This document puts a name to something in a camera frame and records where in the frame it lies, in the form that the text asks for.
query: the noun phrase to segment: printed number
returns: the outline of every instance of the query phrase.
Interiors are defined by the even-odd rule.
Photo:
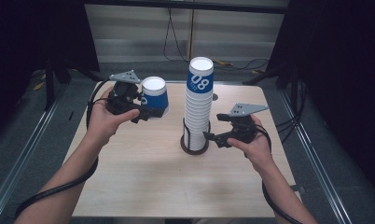
[[[198,84],[199,82],[199,85],[197,85],[197,88],[199,88],[199,90],[204,90],[206,86],[208,86],[208,84],[210,84],[210,81],[208,79],[201,79],[200,76],[193,76],[191,78],[191,82],[193,82],[194,84]]]

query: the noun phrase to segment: black cable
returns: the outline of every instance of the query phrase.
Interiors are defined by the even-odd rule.
[[[109,78],[105,79],[102,81],[100,84],[98,84],[97,88],[95,88],[94,92],[91,95],[90,100],[88,101],[88,112],[86,113],[86,127],[89,128],[89,122],[90,122],[90,117],[91,117],[91,111],[92,107],[94,106],[94,98],[97,95],[97,92],[100,90],[100,88],[107,82],[109,81]]]
[[[165,40],[164,40],[164,47],[163,47],[163,55],[164,57],[168,60],[168,61],[171,61],[171,62],[179,62],[179,61],[183,61],[185,63],[188,63],[188,61],[184,58],[184,56],[182,55],[182,52],[181,52],[181,49],[179,48],[179,44],[178,44],[178,39],[176,38],[176,33],[175,33],[175,29],[174,29],[174,23],[173,23],[173,19],[171,17],[171,9],[168,8],[168,15],[169,15],[169,19],[168,19],[168,25],[167,25],[167,33],[166,33],[166,36],[165,36]],[[179,56],[183,59],[183,60],[172,60],[172,59],[169,59],[165,53],[165,50],[166,50],[166,47],[167,47],[167,40],[168,40],[168,32],[170,31],[170,24],[171,24],[171,27],[173,29],[173,33],[174,33],[174,40],[175,40],[175,45],[176,45],[176,48],[178,49],[178,52],[179,52]]]
[[[256,67],[248,67],[249,64],[251,64],[252,62],[256,62],[256,61],[265,61],[264,63],[256,66]],[[260,67],[263,67],[264,65],[266,65],[267,63],[269,62],[268,59],[254,59],[254,60],[251,60],[248,62],[248,64],[246,64],[244,67],[234,67],[234,66],[228,66],[228,67],[219,67],[219,66],[215,66],[214,69],[220,69],[220,70],[225,70],[225,71],[241,71],[241,70],[253,70],[253,69],[258,69]]]
[[[109,78],[107,78],[106,80],[102,81],[97,86],[97,88],[94,90],[94,92],[91,95],[91,98],[90,98],[90,100],[88,102],[88,111],[87,111],[87,116],[86,116],[86,125],[87,125],[87,128],[89,128],[89,122],[90,122],[90,115],[91,115],[92,107],[94,106],[95,102],[97,102],[98,100],[103,100],[104,99],[104,98],[101,98],[101,99],[98,99],[98,100],[94,101],[94,98],[97,95],[97,92],[100,90],[100,88],[108,80],[109,80]],[[63,184],[63,185],[61,185],[59,187],[55,187],[53,189],[48,189],[48,190],[45,190],[43,192],[37,193],[36,195],[34,195],[31,198],[27,199],[26,201],[24,201],[17,208],[16,213],[15,213],[15,218],[17,218],[21,214],[21,212],[24,211],[24,209],[26,209],[31,204],[36,203],[39,200],[42,200],[44,198],[47,198],[48,196],[54,195],[56,193],[65,191],[65,190],[70,189],[70,188],[73,188],[73,187],[75,187],[75,186],[77,186],[77,185],[85,182],[86,180],[88,180],[94,174],[95,170],[97,169],[97,166],[98,166],[98,157],[95,159],[94,164],[91,166],[91,168],[88,170],[88,172],[85,173],[83,176],[81,176],[81,177],[79,177],[79,178],[77,178],[77,179],[75,179],[75,180],[73,180],[71,182],[68,182],[66,184]]]
[[[87,179],[89,179],[94,174],[95,170],[97,169],[97,165],[98,165],[98,157],[95,160],[94,164],[91,166],[91,168],[88,170],[88,172],[85,173],[80,178],[78,178],[74,181],[71,181],[69,183],[66,183],[64,185],[61,185],[59,187],[56,187],[56,188],[53,188],[53,189],[48,189],[48,190],[45,190],[43,192],[37,193],[33,197],[27,199],[26,201],[24,201],[24,203],[22,203],[17,208],[16,213],[15,213],[15,218],[17,218],[21,214],[21,212],[24,211],[24,209],[26,209],[31,204],[36,203],[41,199],[47,198],[47,197],[49,197],[51,195],[54,195],[56,193],[59,193],[61,191],[73,188],[73,187],[85,182]]]
[[[278,133],[282,133],[284,131],[286,131],[287,129],[289,129],[290,127],[292,127],[289,132],[287,133],[286,137],[282,140],[282,143],[284,143],[287,138],[290,136],[290,134],[293,132],[294,129],[296,129],[296,127],[299,125],[299,121],[301,119],[301,115],[303,113],[303,109],[304,109],[304,106],[305,106],[305,101],[306,101],[306,98],[307,98],[307,87],[303,85],[303,82],[300,81],[300,98],[301,98],[301,104],[300,104],[300,109],[299,109],[299,112],[292,118],[292,119],[289,119],[283,123],[280,123],[280,124],[277,124],[276,127],[281,127],[283,125],[286,125],[288,124],[290,121],[292,121],[292,123],[290,123],[288,126],[286,126],[286,128],[283,128],[281,131],[278,131]]]
[[[257,131],[259,133],[262,133],[267,138],[267,141],[269,142],[269,148],[270,148],[270,151],[271,151],[271,139],[270,139],[269,134],[267,133],[267,131],[262,126],[257,125],[257,124],[256,124],[256,126],[257,126]],[[267,192],[266,186],[264,185],[263,181],[262,181],[262,191],[263,191],[264,198],[266,199],[266,202],[269,204],[269,206],[271,207],[271,209],[275,213],[277,213],[280,217],[283,217],[285,220],[289,221],[292,224],[301,224],[299,221],[295,220],[290,215],[288,215],[283,210],[281,210],[281,208],[279,208],[277,206],[277,204],[275,204],[272,201],[269,193]]]
[[[173,23],[173,18],[171,16],[171,9],[170,8],[168,8],[168,14],[169,14],[169,20],[168,20],[168,25],[167,25],[167,33],[166,33],[166,36],[165,36],[165,39],[164,39],[163,55],[170,62],[180,62],[180,61],[183,61],[185,63],[189,63],[189,61],[186,60],[184,58],[184,56],[182,55],[181,49],[179,48],[178,39],[176,38],[176,33],[175,33],[175,29],[174,29],[174,23]],[[171,25],[173,33],[174,33],[175,45],[176,45],[176,47],[178,49],[179,56],[182,58],[182,60],[172,60],[172,59],[168,58],[167,55],[166,55],[166,53],[165,53],[165,50],[166,50],[166,47],[167,47],[168,33],[170,31],[170,25]],[[258,66],[255,66],[255,67],[248,67],[249,64],[251,64],[252,62],[256,62],[256,61],[265,61],[265,62],[262,63],[262,64],[260,64],[260,65],[258,65]],[[254,69],[258,69],[258,68],[263,67],[268,62],[269,62],[269,59],[254,59],[254,60],[249,61],[248,64],[245,65],[244,67],[234,67],[234,66],[219,67],[219,66],[215,66],[214,69],[220,69],[220,70],[225,70],[225,71],[254,70]]]

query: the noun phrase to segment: finger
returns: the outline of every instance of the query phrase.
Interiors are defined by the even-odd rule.
[[[109,87],[106,91],[103,92],[103,94],[101,95],[101,98],[108,98],[109,92],[111,92],[112,90],[113,90],[113,87]]]
[[[238,149],[246,153],[248,149],[248,145],[246,143],[239,141],[235,138],[228,138],[227,141],[228,141],[228,144],[231,145],[232,147],[237,147]]]
[[[131,119],[135,119],[139,115],[138,109],[129,110],[123,114],[117,115],[118,123],[123,123]]]
[[[255,115],[251,114],[251,119],[254,121],[255,124],[260,125],[260,126],[263,126],[263,125],[261,124],[260,119],[258,119]]]

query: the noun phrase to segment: wall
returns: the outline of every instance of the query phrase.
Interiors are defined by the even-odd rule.
[[[286,7],[287,0],[226,1],[221,4]],[[166,8],[86,5],[99,63],[165,61],[163,49],[169,24]],[[178,46],[188,57],[218,60],[270,58],[283,15],[172,9]],[[180,59],[170,26],[165,54]]]

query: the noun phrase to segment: gray floor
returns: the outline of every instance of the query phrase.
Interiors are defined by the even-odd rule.
[[[245,64],[235,63],[240,67]],[[184,62],[103,63],[101,69],[101,76],[104,77],[133,69],[139,78],[159,76],[171,81],[185,80],[188,64]],[[21,174],[20,181],[7,200],[0,215],[0,223],[12,223],[13,214],[18,204],[36,193],[63,162],[95,85],[93,81],[79,73],[71,73],[73,79],[66,87],[66,92],[36,146],[33,156]],[[215,70],[215,81],[219,82],[239,84],[255,76],[249,70],[232,72]],[[258,86],[265,92],[271,114],[275,123],[278,124],[288,120],[289,117],[280,92],[275,88],[275,80],[276,78],[265,79]],[[46,91],[44,88],[33,91],[33,86],[37,81],[37,78],[33,78],[31,86],[27,88],[21,103],[16,108],[14,117],[0,132],[0,186],[44,112]],[[306,100],[301,121],[312,140],[312,146],[324,164],[329,179],[340,195],[351,222],[375,223],[375,191],[354,161],[342,150],[331,130],[326,128],[317,108],[310,99],[310,94]],[[280,133],[281,139],[285,137],[286,133]],[[284,148],[297,184],[304,188],[301,198],[309,210],[320,223],[342,223],[337,219],[295,132],[284,142]],[[112,218],[73,218],[72,223],[114,223],[114,221]],[[251,218],[249,223],[274,223],[274,219]]]

